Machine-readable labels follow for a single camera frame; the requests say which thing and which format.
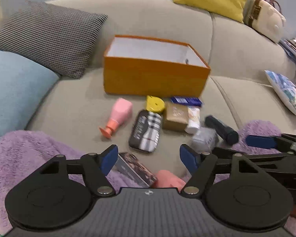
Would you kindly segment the purple fluffy blanket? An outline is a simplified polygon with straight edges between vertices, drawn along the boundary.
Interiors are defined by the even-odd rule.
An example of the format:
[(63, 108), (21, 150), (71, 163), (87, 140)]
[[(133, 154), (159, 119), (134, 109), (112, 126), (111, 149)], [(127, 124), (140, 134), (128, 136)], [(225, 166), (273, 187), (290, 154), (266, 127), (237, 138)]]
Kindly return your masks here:
[[(270, 121), (252, 120), (238, 133), (240, 140), (232, 146), (234, 150), (244, 151), (248, 155), (279, 153), (275, 150), (249, 148), (244, 143), (245, 137), (249, 134), (279, 136), (281, 130)], [(12, 228), (5, 209), (7, 193), (34, 170), (58, 154), (64, 154), (73, 159), (81, 155), (77, 150), (56, 141), (43, 132), (13, 131), (0, 138), (0, 235), (4, 235)], [(111, 170), (106, 177), (117, 192), (121, 187), (140, 187), (133, 179), (116, 170)], [(296, 218), (290, 217), (285, 228), (296, 236)]]

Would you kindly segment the yellow tape measure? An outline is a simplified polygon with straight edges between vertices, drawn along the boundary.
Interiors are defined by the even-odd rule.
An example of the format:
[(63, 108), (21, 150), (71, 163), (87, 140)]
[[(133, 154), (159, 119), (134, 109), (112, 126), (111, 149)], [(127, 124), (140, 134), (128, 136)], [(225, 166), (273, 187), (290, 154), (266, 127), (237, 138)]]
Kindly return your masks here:
[(165, 102), (156, 96), (147, 95), (146, 110), (154, 113), (162, 113), (165, 109)]

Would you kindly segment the pink bottle with suction base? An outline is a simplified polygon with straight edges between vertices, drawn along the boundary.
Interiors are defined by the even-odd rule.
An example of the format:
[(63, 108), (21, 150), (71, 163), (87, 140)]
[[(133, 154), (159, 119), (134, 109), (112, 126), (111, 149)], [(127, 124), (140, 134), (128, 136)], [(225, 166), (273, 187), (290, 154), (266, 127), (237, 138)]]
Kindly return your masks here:
[(102, 136), (110, 139), (118, 128), (129, 119), (132, 114), (132, 102), (118, 98), (114, 103), (110, 118), (104, 128), (99, 128)]

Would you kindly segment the dark patterned card box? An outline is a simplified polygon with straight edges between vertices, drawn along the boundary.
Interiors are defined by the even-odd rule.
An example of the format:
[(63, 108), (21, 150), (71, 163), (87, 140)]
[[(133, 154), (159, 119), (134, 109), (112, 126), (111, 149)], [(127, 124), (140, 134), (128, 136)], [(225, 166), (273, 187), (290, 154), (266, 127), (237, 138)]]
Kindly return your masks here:
[(119, 153), (115, 168), (143, 188), (149, 188), (156, 182), (154, 174), (131, 153)]

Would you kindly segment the gold brown box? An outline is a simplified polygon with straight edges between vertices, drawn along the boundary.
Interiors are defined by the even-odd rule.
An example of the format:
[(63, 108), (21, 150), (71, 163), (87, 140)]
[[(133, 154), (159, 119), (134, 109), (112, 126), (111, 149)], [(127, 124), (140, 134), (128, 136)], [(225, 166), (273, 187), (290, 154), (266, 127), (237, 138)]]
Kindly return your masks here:
[(188, 107), (167, 102), (163, 114), (162, 128), (164, 130), (184, 132), (188, 126)]

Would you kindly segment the stack of books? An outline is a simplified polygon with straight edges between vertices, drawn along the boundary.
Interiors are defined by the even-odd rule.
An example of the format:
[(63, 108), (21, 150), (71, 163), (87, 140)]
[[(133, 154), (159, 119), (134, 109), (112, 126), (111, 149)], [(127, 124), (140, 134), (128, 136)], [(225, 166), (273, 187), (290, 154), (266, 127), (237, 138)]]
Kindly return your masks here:
[(296, 63), (296, 39), (280, 40), (279, 45), (285, 50), (290, 59)]

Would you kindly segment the black white checked cushion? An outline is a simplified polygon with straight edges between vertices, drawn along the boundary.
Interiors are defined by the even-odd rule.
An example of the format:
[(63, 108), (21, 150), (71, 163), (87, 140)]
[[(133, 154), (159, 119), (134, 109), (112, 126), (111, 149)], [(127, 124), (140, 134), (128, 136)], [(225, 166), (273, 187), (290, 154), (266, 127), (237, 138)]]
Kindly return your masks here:
[(74, 79), (84, 75), (108, 16), (29, 1), (0, 27), (0, 50)]

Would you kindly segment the orange cardboard box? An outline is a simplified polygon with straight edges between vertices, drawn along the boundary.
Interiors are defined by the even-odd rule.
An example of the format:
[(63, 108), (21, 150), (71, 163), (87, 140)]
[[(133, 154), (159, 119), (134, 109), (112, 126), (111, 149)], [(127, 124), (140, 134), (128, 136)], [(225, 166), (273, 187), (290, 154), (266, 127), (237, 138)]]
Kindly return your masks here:
[(116, 35), (104, 53), (104, 91), (138, 96), (199, 97), (211, 68), (188, 43)]

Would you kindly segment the blue tin box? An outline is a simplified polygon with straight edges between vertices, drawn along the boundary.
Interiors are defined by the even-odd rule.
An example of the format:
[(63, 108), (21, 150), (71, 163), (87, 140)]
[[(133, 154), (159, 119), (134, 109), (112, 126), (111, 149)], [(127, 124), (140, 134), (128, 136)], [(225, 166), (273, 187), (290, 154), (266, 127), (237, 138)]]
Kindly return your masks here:
[(202, 107), (203, 103), (197, 97), (181, 97), (181, 96), (174, 96), (170, 98), (172, 103), (180, 104), (184, 106), (197, 106)]

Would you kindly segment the pink cup with spout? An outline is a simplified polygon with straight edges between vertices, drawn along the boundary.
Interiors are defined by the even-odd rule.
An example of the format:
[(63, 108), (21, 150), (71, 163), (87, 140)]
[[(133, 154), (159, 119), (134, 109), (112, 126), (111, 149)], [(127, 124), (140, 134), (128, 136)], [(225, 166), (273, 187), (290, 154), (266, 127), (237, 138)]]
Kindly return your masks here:
[(155, 174), (156, 181), (153, 188), (177, 188), (180, 192), (186, 185), (186, 182), (168, 170), (160, 170)]

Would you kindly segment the blue patterned cushion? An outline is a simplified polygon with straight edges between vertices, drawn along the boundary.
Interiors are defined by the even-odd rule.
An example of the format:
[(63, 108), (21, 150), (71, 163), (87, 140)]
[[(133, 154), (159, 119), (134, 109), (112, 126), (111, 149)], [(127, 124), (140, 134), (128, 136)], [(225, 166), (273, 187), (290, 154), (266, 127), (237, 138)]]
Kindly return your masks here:
[(265, 74), (280, 100), (296, 116), (296, 85), (279, 73), (265, 70)]

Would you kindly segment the clear plastic cube box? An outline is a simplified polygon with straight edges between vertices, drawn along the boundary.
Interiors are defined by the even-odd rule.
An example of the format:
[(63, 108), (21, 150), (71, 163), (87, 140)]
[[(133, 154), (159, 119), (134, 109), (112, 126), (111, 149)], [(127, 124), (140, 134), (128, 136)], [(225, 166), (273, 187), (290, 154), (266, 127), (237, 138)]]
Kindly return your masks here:
[(195, 135), (193, 135), (190, 147), (198, 152), (209, 152), (216, 147), (219, 142), (219, 137), (216, 131), (212, 128), (201, 127)]

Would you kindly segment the cream brown handbag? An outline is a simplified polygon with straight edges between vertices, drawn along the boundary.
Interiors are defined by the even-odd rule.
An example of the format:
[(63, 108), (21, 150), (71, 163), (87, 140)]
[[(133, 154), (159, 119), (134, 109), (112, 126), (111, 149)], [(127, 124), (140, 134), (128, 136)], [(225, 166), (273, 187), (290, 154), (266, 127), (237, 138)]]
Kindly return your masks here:
[(251, 0), (245, 24), (274, 43), (283, 37), (286, 19), (276, 0)]

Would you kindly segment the black cylinder bottle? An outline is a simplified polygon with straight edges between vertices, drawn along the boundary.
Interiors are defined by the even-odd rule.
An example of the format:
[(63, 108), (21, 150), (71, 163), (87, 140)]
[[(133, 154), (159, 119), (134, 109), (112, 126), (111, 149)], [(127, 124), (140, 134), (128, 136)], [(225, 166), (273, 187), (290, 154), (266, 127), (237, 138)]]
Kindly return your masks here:
[(208, 128), (214, 129), (219, 137), (221, 137), (229, 146), (238, 143), (238, 132), (236, 132), (233, 128), (226, 125), (216, 117), (212, 115), (205, 117), (205, 125)]

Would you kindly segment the plaid glasses case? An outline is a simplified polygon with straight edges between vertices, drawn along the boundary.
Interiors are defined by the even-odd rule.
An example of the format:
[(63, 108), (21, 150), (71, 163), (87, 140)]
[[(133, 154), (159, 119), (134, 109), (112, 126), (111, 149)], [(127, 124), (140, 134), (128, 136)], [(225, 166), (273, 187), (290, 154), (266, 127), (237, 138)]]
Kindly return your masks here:
[(128, 141), (129, 147), (142, 152), (154, 152), (158, 145), (161, 124), (160, 114), (141, 110), (132, 127)]

